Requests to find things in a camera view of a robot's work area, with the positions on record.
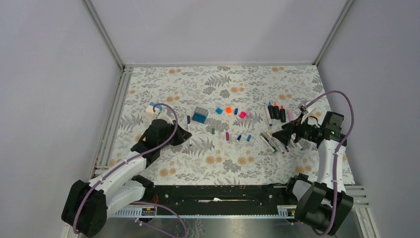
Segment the orange highlighter black body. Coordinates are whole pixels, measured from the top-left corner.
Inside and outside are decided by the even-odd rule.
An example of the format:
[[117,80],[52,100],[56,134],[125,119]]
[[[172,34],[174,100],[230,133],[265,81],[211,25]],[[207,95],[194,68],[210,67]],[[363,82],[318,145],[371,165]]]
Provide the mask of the orange highlighter black body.
[[280,109],[277,103],[274,103],[273,111],[275,119],[280,119]]

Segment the thin white green pen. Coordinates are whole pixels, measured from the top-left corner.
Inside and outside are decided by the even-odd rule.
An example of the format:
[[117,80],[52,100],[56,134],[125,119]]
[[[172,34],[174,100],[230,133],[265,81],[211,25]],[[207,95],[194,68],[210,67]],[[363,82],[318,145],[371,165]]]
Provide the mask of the thin white green pen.
[[270,144],[270,142],[268,141],[268,139],[267,138],[265,138],[263,135],[261,135],[260,134],[260,138],[261,138],[261,140],[271,149],[271,151],[273,152],[273,153],[276,153],[277,152],[277,149],[274,147],[274,146],[272,146],[271,144]]

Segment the blue white whiteboard marker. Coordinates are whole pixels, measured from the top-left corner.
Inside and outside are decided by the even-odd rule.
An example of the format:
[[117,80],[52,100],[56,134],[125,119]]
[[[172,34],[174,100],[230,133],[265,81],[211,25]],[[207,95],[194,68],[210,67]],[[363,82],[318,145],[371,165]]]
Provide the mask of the blue white whiteboard marker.
[[268,125],[273,126],[267,104],[264,104],[264,109],[265,109],[265,113],[266,113],[266,116],[267,116]]

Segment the light blue pen cap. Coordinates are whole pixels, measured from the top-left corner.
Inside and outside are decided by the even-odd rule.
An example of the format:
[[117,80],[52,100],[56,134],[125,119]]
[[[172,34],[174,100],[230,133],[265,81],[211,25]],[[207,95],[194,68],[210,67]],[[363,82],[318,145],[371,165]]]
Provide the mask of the light blue pen cap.
[[215,112],[217,113],[217,114],[222,114],[223,113],[223,109],[221,109],[221,108],[217,108],[216,110],[215,110]]

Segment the white blue acrylic marker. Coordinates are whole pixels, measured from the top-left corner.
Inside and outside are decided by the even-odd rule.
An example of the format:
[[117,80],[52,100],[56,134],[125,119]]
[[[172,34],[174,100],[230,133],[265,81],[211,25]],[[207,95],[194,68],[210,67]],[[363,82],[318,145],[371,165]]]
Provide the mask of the white blue acrylic marker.
[[[191,117],[190,115],[187,115],[187,128],[188,132],[191,133]],[[189,146],[192,146],[192,135],[189,137]]]

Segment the pink highlighter black body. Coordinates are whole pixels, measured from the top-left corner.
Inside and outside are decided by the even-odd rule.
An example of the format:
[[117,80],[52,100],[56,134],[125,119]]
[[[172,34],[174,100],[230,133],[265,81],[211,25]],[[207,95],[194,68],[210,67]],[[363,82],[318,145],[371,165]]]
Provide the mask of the pink highlighter black body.
[[280,121],[282,122],[282,123],[285,123],[286,122],[286,111],[285,111],[285,109],[284,109],[284,106],[282,105],[281,107],[280,107],[280,109],[279,109],[279,115],[280,115]]

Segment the light pink pen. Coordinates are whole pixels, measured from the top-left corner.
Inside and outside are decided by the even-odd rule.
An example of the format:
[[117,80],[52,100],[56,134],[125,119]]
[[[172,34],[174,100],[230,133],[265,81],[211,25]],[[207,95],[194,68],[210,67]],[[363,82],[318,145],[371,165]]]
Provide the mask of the light pink pen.
[[287,116],[288,116],[289,121],[293,121],[295,119],[294,113],[291,109],[287,110]]

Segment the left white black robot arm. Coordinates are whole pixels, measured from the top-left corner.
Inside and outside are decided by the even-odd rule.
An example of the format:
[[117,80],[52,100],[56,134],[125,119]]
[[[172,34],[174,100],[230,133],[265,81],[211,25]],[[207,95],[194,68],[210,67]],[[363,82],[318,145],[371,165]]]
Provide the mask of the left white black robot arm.
[[92,238],[111,215],[127,205],[156,202],[154,183],[139,173],[160,156],[162,148],[178,146],[191,137],[176,121],[153,120],[123,160],[88,182],[78,180],[71,186],[61,219],[75,234]]

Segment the blue highlighter black body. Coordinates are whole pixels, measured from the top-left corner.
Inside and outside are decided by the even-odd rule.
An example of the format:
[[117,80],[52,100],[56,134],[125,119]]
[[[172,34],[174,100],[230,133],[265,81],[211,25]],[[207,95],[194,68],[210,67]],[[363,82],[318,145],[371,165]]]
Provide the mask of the blue highlighter black body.
[[268,103],[268,107],[267,107],[268,111],[269,111],[269,115],[271,119],[275,119],[275,112],[274,112],[274,106],[272,105],[271,102]]

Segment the teal green gel pen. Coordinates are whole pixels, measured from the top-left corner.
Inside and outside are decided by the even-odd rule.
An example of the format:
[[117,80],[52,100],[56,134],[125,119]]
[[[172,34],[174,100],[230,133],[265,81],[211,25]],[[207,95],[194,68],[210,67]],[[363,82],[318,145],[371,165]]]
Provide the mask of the teal green gel pen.
[[269,144],[269,146],[273,149],[273,152],[274,153],[278,152],[278,149],[271,143],[271,141],[269,140],[269,138],[264,133],[261,133],[261,136]]

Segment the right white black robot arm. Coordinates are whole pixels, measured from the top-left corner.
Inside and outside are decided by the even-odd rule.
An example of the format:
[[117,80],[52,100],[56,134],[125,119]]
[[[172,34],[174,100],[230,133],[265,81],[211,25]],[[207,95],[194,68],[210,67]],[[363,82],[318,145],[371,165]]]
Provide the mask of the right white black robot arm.
[[284,146],[300,139],[313,142],[319,155],[317,180],[309,181],[304,174],[290,178],[284,198],[297,204],[296,220],[310,226],[318,236],[334,236],[354,205],[342,179],[347,145],[346,135],[341,132],[344,117],[327,112],[321,125],[311,125],[303,117],[283,125],[272,137]]

